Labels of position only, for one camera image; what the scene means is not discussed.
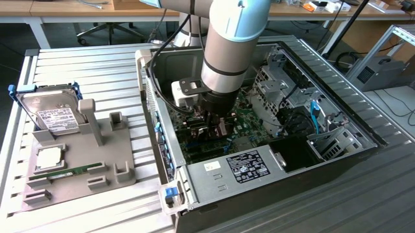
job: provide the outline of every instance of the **power supply label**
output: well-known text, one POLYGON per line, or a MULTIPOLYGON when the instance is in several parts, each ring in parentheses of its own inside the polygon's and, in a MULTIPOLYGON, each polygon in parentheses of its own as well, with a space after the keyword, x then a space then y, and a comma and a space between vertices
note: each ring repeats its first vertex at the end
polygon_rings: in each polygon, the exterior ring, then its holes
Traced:
POLYGON ((269 175, 269 170, 256 150, 226 158, 226 162, 238 183, 269 175))

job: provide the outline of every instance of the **motherboard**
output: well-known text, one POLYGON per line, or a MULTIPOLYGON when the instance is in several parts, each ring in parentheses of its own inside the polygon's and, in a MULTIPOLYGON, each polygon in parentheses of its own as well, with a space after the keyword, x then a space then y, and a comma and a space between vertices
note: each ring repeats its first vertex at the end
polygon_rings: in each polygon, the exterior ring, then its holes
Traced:
POLYGON ((186 143, 188 126, 185 122, 197 120, 197 114, 182 115, 169 110, 176 136, 180 143, 184 159, 188 164, 228 155, 257 147, 258 143, 272 138, 262 127, 262 120, 256 116, 249 104, 250 94, 237 95, 234 107, 229 113, 234 121, 233 132, 228 137, 202 143, 186 143))

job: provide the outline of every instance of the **blue clip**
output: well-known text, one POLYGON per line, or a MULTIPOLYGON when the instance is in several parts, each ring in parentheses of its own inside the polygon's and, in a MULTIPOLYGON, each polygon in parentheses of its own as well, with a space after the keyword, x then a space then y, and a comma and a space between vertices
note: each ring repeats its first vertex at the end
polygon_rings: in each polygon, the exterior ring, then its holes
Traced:
POLYGON ((28 92, 34 92, 36 91, 37 86, 34 84, 28 84, 28 85, 20 85, 17 87, 17 92, 18 93, 28 93, 28 92))
POLYGON ((320 114, 320 107, 318 107, 317 102, 314 100, 310 101, 310 104, 309 104, 309 114, 310 114, 312 122, 313 122, 313 124, 316 126, 316 133, 318 134, 317 117, 318 117, 318 114, 320 114))
POLYGON ((178 195, 178 191, 176 187, 165 189, 165 198, 172 198, 178 195))
POLYGON ((9 85, 8 86, 8 96, 12 98, 13 101, 17 101, 17 97, 16 97, 16 86, 14 85, 9 85))
POLYGON ((154 132, 158 132, 158 131, 160 131, 160 122, 157 122, 154 126, 154 132))
POLYGON ((73 89, 74 89, 77 99, 78 99, 78 100, 82 100, 84 98, 82 98, 82 94, 80 93, 80 89, 78 89, 78 84, 77 84, 77 82, 73 82, 72 87, 73 87, 73 89))

